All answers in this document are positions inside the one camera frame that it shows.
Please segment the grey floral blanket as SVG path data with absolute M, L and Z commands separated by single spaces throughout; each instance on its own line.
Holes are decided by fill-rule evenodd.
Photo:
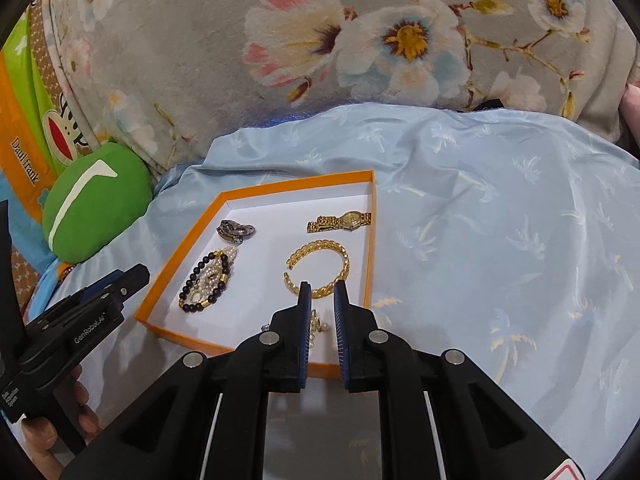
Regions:
M 350 102 L 559 115 L 610 141 L 639 80 L 612 0 L 42 0 L 90 144 L 154 174 L 217 136 Z

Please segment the pink pillow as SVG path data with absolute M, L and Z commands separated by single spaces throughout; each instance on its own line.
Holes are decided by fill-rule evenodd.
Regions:
M 640 88 L 635 84 L 626 84 L 620 111 L 634 140 L 640 144 Z

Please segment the gold braided bangle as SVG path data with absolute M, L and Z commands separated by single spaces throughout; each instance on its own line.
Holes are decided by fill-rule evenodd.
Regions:
M 285 261 L 285 287 L 297 295 L 300 285 L 308 283 L 311 297 L 322 299 L 333 294 L 339 280 L 347 280 L 350 259 L 347 249 L 335 240 L 312 240 L 296 249 Z

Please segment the gold wristwatch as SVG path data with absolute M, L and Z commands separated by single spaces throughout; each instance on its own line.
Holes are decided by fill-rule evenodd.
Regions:
M 307 223 L 307 232 L 352 232 L 363 226 L 370 226 L 371 219 L 372 216 L 370 212 L 360 212 L 356 210 L 347 211 L 340 216 L 318 216 L 316 220 Z

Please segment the green round plush pillow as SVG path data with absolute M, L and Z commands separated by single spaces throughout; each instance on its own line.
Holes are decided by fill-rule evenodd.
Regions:
M 83 262 L 144 215 L 152 178 L 129 148 L 107 143 L 58 177 L 44 203 L 44 240 L 60 260 Z

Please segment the colourful cartoon bedsheet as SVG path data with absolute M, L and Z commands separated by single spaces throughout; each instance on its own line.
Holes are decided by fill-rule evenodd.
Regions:
M 1 49 L 1 198 L 9 203 L 11 262 L 26 312 L 54 261 L 44 203 L 58 176 L 99 146 L 75 122 L 53 39 L 50 0 L 32 0 Z

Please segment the light blue palm-print cloth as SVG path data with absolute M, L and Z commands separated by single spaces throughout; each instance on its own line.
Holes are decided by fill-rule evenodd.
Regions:
M 465 352 L 589 479 L 639 418 L 639 159 L 559 117 L 349 105 L 216 139 L 58 289 L 157 273 L 221 192 L 372 170 L 372 308 L 414 348 Z

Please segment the orange jewelry box tray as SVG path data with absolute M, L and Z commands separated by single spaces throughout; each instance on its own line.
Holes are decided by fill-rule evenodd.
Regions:
M 188 349 L 211 356 L 229 352 L 258 333 L 274 312 L 296 304 L 296 295 L 283 281 L 285 261 L 312 240 L 335 240 L 347 249 L 349 296 L 367 307 L 372 295 L 374 224 L 352 232 L 308 233 L 307 223 L 352 210 L 374 214 L 375 208 L 371 170 L 222 192 L 168 259 L 134 317 L 154 335 Z M 183 312 L 178 301 L 184 282 L 198 260 L 224 247 L 217 233 L 224 220 L 251 224 L 256 232 L 240 245 L 228 288 L 216 304 L 198 313 Z

